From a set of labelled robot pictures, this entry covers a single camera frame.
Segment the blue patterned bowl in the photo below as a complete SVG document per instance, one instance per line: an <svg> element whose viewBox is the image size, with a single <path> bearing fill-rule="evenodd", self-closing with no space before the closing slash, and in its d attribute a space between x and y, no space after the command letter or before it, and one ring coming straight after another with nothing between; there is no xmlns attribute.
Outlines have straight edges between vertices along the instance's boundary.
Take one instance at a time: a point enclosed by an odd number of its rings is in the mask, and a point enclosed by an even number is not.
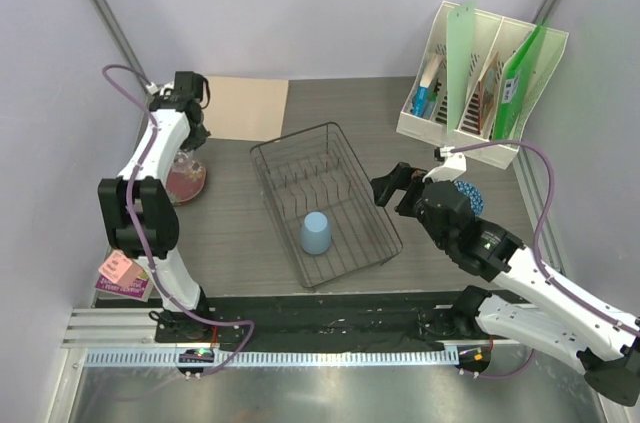
<svg viewBox="0 0 640 423"><path fill-rule="evenodd" d="M480 190L470 182L455 180L454 185L457 190L470 200L471 209L476 216L480 216L484 211L484 198Z"/></svg>

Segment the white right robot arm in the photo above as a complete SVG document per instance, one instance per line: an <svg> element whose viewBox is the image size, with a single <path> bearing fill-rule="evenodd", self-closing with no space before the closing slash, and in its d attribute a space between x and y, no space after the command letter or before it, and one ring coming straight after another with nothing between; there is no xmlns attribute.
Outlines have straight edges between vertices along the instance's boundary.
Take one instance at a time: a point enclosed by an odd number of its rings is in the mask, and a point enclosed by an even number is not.
<svg viewBox="0 0 640 423"><path fill-rule="evenodd" d="M519 295L521 309L494 292L469 286L449 311L449 328L465 338L480 332L517 340L574 369L603 397L632 407L639 400L639 321L588 295L503 227L475 214L452 181L404 162L371 181L376 205L398 190L396 212L416 219L460 269Z"/></svg>

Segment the red floral plate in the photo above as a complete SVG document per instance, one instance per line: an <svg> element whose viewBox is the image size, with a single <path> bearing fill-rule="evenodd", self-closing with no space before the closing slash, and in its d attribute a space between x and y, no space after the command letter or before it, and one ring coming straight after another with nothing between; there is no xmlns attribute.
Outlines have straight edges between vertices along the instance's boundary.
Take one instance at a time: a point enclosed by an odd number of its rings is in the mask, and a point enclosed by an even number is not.
<svg viewBox="0 0 640 423"><path fill-rule="evenodd" d="M169 200L174 206L179 206L193 200L203 190L206 182L207 171L206 167L201 162L200 164L201 173L197 178L173 173L170 170L165 184L165 189Z"/></svg>

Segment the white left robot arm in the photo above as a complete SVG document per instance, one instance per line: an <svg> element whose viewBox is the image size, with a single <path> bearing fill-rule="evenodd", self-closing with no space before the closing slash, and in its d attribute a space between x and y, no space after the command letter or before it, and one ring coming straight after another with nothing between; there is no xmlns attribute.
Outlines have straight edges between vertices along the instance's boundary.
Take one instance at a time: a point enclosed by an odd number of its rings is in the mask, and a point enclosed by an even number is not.
<svg viewBox="0 0 640 423"><path fill-rule="evenodd" d="M179 331L190 341L205 340L213 328L212 316L199 308L203 290L190 276L178 250L179 220L166 190L176 155L201 147L210 132L204 109L211 93L206 78L193 71L178 71L172 82L157 86L143 73L150 101L142 102L119 85L109 72L128 70L110 64L102 69L109 84L147 119L147 126L128 163L117 176L98 185L98 199L112 249L140 265L152 280L169 312L183 312Z"/></svg>

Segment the clear glass cup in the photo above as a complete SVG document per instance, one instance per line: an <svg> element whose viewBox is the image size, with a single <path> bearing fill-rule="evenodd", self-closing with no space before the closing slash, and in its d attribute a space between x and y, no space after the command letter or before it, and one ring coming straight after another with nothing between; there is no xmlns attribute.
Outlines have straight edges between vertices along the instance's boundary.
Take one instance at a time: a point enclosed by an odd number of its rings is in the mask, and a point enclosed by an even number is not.
<svg viewBox="0 0 640 423"><path fill-rule="evenodd" d="M174 157L171 171L197 178L201 173L201 164L193 152L178 151Z"/></svg>

